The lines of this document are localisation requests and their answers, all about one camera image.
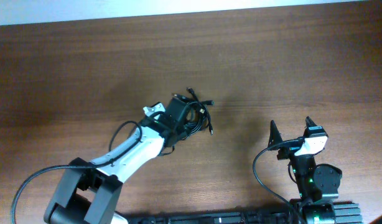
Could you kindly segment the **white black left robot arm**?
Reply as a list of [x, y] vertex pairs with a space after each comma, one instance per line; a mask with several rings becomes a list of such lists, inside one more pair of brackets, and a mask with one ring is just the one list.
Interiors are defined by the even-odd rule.
[[70, 163], [44, 213], [46, 223], [111, 223], [121, 189], [143, 164], [187, 135], [184, 126], [192, 105], [177, 98], [167, 107], [145, 107], [133, 135], [90, 162]]

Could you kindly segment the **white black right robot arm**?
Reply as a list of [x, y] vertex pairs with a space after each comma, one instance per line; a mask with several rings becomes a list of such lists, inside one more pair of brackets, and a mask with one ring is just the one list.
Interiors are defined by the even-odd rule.
[[270, 122], [269, 147], [277, 151], [277, 159], [289, 161], [289, 172], [300, 194], [291, 205], [300, 216], [297, 221], [306, 223], [336, 223], [333, 201], [338, 198], [342, 171], [330, 164], [317, 164], [315, 156], [322, 152], [328, 134], [310, 117], [301, 137], [285, 141], [274, 121]]

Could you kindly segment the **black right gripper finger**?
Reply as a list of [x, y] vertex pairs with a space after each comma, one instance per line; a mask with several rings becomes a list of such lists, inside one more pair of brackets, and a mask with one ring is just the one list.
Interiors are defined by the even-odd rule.
[[283, 143], [283, 140], [282, 140], [281, 134], [280, 134], [274, 120], [271, 120], [269, 140], [268, 140], [268, 148], [270, 151], [277, 151], [280, 148], [282, 148], [282, 143]]
[[313, 122], [313, 120], [309, 116], [306, 117], [305, 123], [306, 123], [306, 128], [304, 131], [305, 137], [311, 137], [314, 134], [317, 134], [317, 132], [319, 131], [319, 127]]

